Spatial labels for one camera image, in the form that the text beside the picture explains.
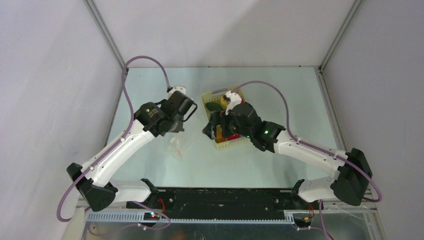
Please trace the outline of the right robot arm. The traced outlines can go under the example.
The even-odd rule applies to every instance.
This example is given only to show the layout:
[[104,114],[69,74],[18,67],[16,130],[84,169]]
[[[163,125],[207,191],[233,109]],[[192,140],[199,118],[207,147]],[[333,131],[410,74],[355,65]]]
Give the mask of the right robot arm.
[[331,150],[303,142],[289,134],[287,128],[262,120],[247,102],[238,104],[226,113],[213,111],[202,132],[211,140],[217,138],[217,127],[224,138],[232,135],[246,137],[260,151],[286,155],[327,173],[314,180],[298,180],[291,192],[291,204],[304,209],[317,200],[338,199],[351,206],[359,206],[364,200],[372,171],[365,154]]

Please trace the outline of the red apple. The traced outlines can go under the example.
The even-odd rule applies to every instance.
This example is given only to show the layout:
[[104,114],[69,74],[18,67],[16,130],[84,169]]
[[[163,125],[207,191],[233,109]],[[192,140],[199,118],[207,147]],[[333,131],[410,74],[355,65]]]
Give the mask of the red apple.
[[232,141],[232,140],[235,140],[235,139],[239,139],[240,137],[241,136],[239,134],[233,134],[233,135],[227,137],[227,140]]

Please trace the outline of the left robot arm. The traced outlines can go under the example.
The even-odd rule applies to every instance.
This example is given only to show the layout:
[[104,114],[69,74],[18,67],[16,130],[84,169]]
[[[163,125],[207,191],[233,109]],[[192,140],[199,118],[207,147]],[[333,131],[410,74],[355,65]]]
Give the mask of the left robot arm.
[[128,126],[112,143],[84,164],[72,163],[66,169],[89,208],[99,212],[119,202],[139,202],[145,208],[156,206],[158,194],[148,179],[122,181],[114,180],[113,175],[154,138],[184,131],[184,122],[197,108],[183,86],[169,88],[167,98],[159,102],[144,103],[138,110],[131,107]]

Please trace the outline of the clear dotted zip bag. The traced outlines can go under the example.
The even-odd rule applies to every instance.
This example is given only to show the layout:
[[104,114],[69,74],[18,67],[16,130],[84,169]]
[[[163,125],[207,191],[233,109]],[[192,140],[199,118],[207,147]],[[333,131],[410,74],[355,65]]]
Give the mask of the clear dotted zip bag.
[[185,132],[170,133],[167,137],[167,149],[173,158],[183,162],[188,158],[190,149],[198,139],[197,135]]

